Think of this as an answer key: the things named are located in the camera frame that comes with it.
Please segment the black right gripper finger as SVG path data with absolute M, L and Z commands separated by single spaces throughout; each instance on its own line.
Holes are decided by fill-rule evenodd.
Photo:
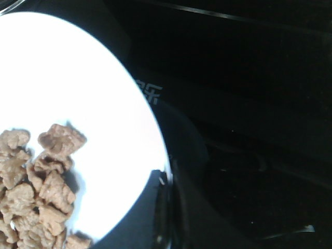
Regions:
M 97 248 L 181 248 L 182 222 L 173 190 L 166 173 L 153 170 L 133 207 Z

